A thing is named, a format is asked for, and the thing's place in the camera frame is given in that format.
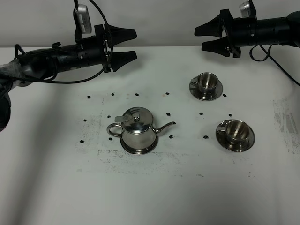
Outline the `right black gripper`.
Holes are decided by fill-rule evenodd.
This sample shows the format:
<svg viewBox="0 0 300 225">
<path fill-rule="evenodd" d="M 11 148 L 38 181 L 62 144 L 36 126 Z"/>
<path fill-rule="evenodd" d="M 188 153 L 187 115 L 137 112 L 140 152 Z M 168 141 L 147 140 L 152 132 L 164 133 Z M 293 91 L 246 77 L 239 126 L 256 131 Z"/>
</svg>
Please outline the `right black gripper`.
<svg viewBox="0 0 300 225">
<path fill-rule="evenodd" d="M 256 21 L 256 17 L 234 19 L 229 9 L 222 9 L 214 19 L 196 27 L 194 35 L 196 37 L 222 37 L 224 31 L 225 37 L 203 42 L 202 51 L 217 53 L 225 57 L 229 57 L 232 53 L 234 58 L 239 58 L 240 47 L 249 45 L 251 32 L 255 31 Z"/>
</svg>

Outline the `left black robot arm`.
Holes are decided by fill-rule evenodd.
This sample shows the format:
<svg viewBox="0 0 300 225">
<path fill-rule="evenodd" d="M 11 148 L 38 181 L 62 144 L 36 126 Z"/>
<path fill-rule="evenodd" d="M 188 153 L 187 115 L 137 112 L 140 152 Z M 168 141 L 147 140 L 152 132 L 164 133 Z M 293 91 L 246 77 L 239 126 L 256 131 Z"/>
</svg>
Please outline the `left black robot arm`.
<svg viewBox="0 0 300 225">
<path fill-rule="evenodd" d="M 75 44 L 25 52 L 15 45 L 14 59 L 0 67 L 0 128 L 4 130 L 10 120 L 11 101 L 8 93 L 16 86 L 31 83 L 55 83 L 58 73 L 73 69 L 102 65 L 101 72 L 116 72 L 137 59 L 134 51 L 112 52 L 113 47 L 137 37 L 134 29 L 111 25 L 96 25 L 94 36 L 83 38 L 77 25 Z"/>
</svg>

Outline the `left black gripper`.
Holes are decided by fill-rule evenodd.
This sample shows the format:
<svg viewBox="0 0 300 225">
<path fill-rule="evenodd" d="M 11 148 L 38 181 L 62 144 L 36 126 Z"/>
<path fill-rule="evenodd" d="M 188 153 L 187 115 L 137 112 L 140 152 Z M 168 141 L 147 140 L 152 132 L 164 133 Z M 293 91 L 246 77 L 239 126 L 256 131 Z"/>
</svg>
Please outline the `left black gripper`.
<svg viewBox="0 0 300 225">
<path fill-rule="evenodd" d="M 75 66 L 85 68 L 103 65 L 105 73 L 116 72 L 124 65 L 137 59 L 135 51 L 108 52 L 115 45 L 137 38 L 135 29 L 119 28 L 111 25 L 96 25 L 96 34 L 89 38 L 82 38 L 82 33 L 75 29 Z"/>
</svg>

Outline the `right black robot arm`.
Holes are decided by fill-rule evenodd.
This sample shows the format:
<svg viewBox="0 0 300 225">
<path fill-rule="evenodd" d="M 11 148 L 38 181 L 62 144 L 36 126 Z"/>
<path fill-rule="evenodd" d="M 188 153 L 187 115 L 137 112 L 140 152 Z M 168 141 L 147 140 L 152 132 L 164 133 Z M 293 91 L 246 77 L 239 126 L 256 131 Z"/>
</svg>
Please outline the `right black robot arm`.
<svg viewBox="0 0 300 225">
<path fill-rule="evenodd" d="M 241 55 L 241 47 L 256 45 L 300 46 L 299 11 L 287 17 L 257 20 L 255 16 L 233 18 L 229 9 L 222 9 L 211 21 L 195 28 L 196 37 L 213 36 L 218 39 L 202 43 L 202 50 L 234 58 Z"/>
</svg>

